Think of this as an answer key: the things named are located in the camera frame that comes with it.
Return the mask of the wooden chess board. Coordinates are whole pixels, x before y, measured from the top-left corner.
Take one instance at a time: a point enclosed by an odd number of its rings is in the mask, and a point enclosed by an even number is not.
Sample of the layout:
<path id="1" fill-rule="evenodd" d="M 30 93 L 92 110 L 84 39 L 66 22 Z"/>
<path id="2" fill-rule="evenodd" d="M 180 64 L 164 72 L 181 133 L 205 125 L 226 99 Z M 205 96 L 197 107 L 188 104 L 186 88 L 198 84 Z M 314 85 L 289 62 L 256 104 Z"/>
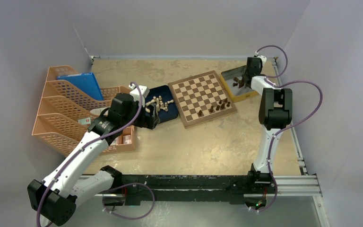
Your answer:
<path id="1" fill-rule="evenodd" d="M 237 111 L 214 70 L 170 82 L 168 87 L 175 98 L 176 107 L 184 128 L 233 114 Z M 225 98 L 228 98 L 228 102 L 231 102 L 230 107 L 227 107 L 226 103 L 225 109 L 216 111 L 219 100 L 223 101 Z M 211 106 L 215 107 L 213 113 L 209 112 Z M 198 117 L 200 110 L 203 112 L 202 117 Z"/>

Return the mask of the blue folder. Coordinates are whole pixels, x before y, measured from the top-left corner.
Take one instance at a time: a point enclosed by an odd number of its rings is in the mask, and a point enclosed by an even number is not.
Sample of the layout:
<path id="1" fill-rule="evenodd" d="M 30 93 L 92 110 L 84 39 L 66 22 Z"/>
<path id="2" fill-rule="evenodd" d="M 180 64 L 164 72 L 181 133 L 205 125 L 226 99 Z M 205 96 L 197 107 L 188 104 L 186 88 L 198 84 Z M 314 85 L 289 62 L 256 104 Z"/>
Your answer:
<path id="1" fill-rule="evenodd" d="M 89 95 L 91 98 L 98 101 L 104 100 L 93 72 L 61 75 L 57 76 L 57 80 L 66 80 Z"/>

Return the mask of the yellow metal tin tray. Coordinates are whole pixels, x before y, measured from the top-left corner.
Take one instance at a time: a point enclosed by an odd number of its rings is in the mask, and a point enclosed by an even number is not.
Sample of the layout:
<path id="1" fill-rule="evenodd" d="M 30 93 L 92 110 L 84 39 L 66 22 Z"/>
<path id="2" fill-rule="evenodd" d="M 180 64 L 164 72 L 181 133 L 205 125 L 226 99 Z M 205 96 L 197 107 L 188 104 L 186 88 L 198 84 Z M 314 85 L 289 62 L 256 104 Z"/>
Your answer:
<path id="1" fill-rule="evenodd" d="M 245 85 L 242 88 L 238 88 L 238 86 L 233 86 L 233 84 L 236 83 L 236 81 L 234 81 L 234 78 L 242 80 L 242 74 L 245 69 L 246 66 L 240 66 L 231 70 L 221 72 L 220 80 L 223 83 L 229 97 L 235 103 L 259 95 L 256 91 L 250 89 Z"/>

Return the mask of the peach file rack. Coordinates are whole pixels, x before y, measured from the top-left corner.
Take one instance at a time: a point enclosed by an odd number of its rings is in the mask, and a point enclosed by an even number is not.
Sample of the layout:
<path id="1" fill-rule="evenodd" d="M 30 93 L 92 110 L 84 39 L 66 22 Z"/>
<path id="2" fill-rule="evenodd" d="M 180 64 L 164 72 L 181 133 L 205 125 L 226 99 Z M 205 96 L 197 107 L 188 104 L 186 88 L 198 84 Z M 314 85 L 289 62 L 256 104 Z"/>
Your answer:
<path id="1" fill-rule="evenodd" d="M 78 121 L 95 118 L 90 110 L 107 107 L 109 101 L 98 101 L 58 76 L 76 74 L 68 65 L 50 67 L 47 72 L 32 135 L 67 156 L 87 131 Z"/>

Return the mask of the dark blue square tray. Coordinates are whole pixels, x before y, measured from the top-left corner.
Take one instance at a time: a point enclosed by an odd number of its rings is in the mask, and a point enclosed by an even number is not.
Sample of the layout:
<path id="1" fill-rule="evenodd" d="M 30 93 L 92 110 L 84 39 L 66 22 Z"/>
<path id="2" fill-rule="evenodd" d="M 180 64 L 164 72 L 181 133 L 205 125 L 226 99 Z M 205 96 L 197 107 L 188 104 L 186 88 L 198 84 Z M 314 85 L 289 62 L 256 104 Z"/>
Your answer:
<path id="1" fill-rule="evenodd" d="M 163 104 L 159 104 L 158 116 L 160 118 L 160 123 L 168 122 L 174 120 L 178 117 L 179 112 L 176 107 L 175 98 L 173 97 L 170 88 L 167 85 L 150 88 L 150 92 L 146 98 L 146 101 L 151 101 L 154 97 L 162 99 L 160 100 Z M 165 105 L 165 102 L 169 100 L 174 100 L 174 103 Z"/>

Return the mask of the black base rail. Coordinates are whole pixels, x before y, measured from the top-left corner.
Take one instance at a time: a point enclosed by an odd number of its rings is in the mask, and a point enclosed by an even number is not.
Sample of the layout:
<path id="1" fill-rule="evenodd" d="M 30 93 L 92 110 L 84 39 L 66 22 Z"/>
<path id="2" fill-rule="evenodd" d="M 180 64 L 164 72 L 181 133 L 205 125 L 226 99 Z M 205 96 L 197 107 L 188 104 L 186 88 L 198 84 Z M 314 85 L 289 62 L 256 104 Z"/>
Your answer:
<path id="1" fill-rule="evenodd" d="M 274 196 L 318 196 L 321 190 L 314 175 L 275 176 L 273 183 L 252 183 L 248 175 L 123 175 L 94 193 L 120 198 L 126 206 L 155 200 L 228 202 L 261 209 Z"/>

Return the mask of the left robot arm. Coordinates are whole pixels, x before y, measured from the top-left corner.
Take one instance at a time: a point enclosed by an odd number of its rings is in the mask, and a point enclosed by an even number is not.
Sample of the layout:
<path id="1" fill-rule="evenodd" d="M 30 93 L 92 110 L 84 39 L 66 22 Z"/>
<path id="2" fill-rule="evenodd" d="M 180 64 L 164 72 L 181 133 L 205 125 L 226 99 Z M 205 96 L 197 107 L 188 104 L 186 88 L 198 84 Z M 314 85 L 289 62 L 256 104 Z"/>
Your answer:
<path id="1" fill-rule="evenodd" d="M 79 181 L 80 176 L 98 155 L 106 150 L 123 130 L 131 125 L 154 129 L 155 113 L 145 111 L 146 96 L 136 89 L 131 94 L 119 93 L 88 127 L 87 132 L 69 156 L 43 180 L 33 180 L 27 187 L 32 208 L 37 212 L 36 225 L 61 226 L 72 217 L 76 208 L 104 191 L 117 193 L 130 188 L 136 192 L 138 181 L 126 181 L 121 172 L 105 166 L 94 176 Z"/>

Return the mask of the peach desk organizer tray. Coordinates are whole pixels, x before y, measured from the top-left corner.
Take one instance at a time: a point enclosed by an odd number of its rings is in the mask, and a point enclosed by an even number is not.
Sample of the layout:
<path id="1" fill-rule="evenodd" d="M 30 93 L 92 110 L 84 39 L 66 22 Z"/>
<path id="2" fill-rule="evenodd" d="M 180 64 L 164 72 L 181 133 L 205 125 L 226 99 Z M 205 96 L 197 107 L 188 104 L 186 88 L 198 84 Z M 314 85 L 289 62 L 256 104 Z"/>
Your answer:
<path id="1" fill-rule="evenodd" d="M 127 87 L 108 87 L 102 88 L 104 100 L 111 101 L 118 93 L 129 93 L 131 90 Z M 132 152 L 137 147 L 137 133 L 135 126 L 129 126 L 122 131 L 115 141 L 103 152 L 104 155 L 120 152 Z"/>

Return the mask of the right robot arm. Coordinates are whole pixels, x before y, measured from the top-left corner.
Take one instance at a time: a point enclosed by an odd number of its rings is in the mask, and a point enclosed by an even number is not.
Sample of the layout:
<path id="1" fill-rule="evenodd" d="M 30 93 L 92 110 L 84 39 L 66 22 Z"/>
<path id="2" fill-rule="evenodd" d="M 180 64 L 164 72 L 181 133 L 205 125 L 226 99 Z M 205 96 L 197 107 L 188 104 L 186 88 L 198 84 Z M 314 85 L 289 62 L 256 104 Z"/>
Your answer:
<path id="1" fill-rule="evenodd" d="M 291 123 L 293 92 L 289 88 L 280 88 L 262 74 L 266 57 L 262 55 L 248 57 L 243 84 L 261 96 L 259 123 L 263 133 L 259 151 L 246 180 L 251 192 L 259 192 L 266 183 L 273 183 L 272 170 L 277 144 L 282 130 Z"/>

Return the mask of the dark wooden king piece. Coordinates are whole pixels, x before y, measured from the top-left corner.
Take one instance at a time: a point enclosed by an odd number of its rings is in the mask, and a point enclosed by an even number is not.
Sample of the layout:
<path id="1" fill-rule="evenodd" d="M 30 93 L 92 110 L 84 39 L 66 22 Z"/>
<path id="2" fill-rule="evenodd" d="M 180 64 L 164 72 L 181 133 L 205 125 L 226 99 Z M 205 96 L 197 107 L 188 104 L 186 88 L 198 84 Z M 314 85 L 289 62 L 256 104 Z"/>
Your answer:
<path id="1" fill-rule="evenodd" d="M 233 87 L 242 88 L 242 87 L 245 85 L 244 81 L 240 80 L 240 79 L 239 79 L 239 78 L 237 78 L 237 77 L 234 77 L 234 78 L 233 78 L 233 81 L 234 81 L 234 83 L 233 83 Z"/>

